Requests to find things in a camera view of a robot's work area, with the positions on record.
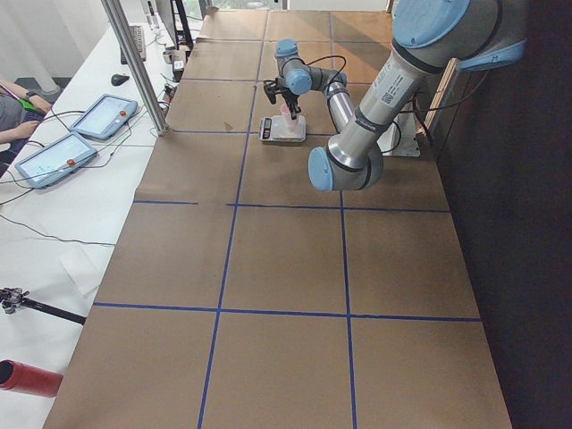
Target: tripod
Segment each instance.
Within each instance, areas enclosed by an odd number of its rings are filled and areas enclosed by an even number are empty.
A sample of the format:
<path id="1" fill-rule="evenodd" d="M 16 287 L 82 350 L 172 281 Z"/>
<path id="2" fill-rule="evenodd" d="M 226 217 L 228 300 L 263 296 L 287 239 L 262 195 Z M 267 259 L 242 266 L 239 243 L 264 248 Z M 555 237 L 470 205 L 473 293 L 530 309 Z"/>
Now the tripod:
<path id="1" fill-rule="evenodd" d="M 75 322 L 76 324 L 84 324 L 86 318 L 82 315 L 75 315 L 69 311 L 62 310 L 60 308 L 49 306 L 48 304 L 43 304 L 41 302 L 34 301 L 33 299 L 26 298 L 29 291 L 24 292 L 21 288 L 5 288 L 0 289 L 0 302 L 2 303 L 2 308 L 7 315 L 11 315 L 16 312 L 20 307 L 32 308 L 42 313 L 48 313 L 49 315 L 55 315 L 61 317 L 62 319 Z"/>

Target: keyboard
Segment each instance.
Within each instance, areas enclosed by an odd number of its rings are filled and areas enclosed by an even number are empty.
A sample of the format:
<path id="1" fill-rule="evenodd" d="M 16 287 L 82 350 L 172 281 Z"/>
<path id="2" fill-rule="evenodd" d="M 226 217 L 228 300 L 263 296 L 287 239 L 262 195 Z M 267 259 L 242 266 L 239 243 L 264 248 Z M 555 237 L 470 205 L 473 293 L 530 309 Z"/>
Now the keyboard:
<path id="1" fill-rule="evenodd" d="M 129 31 L 131 33 L 133 41 L 135 42 L 135 46 L 139 51 L 139 55 L 141 55 L 141 60 L 145 61 L 147 59 L 147 52 L 145 50 L 145 38 L 143 36 L 143 27 L 140 25 L 130 25 Z M 122 49 L 121 49 L 121 55 L 122 55 L 122 64 L 126 64 L 127 59 L 125 58 L 125 53 L 123 52 Z"/>

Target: red cylinder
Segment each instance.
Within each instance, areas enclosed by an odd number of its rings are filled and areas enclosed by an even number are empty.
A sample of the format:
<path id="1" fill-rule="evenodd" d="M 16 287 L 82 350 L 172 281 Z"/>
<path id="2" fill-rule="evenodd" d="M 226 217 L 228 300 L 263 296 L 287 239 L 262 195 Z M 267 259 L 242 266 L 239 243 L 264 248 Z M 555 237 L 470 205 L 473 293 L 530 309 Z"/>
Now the red cylinder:
<path id="1" fill-rule="evenodd" d="M 3 391 L 18 391 L 53 398 L 60 388 L 62 379 L 61 374 L 13 360 L 0 362 L 0 389 Z"/>

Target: black wall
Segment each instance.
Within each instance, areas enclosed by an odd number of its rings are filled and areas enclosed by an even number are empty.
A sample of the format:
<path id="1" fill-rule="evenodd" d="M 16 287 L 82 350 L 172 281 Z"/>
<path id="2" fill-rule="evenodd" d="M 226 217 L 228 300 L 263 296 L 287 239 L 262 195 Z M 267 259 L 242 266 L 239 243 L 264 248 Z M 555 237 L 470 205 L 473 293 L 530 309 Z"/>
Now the black wall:
<path id="1" fill-rule="evenodd" d="M 513 426 L 570 429 L 572 5 L 531 12 L 525 58 L 445 115 L 436 152 Z"/>

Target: tablet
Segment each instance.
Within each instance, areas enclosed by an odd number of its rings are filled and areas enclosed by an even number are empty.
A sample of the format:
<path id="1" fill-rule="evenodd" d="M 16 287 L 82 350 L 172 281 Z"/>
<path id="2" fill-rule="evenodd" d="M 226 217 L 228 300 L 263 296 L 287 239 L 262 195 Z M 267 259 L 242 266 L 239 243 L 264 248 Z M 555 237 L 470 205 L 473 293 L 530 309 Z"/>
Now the tablet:
<path id="1" fill-rule="evenodd" d="M 73 125 L 70 131 L 96 140 L 112 137 L 137 112 L 137 102 L 103 94 Z"/>
<path id="2" fill-rule="evenodd" d="M 51 186 L 87 164 L 97 151 L 80 134 L 71 132 L 22 159 L 16 170 L 35 189 Z"/>

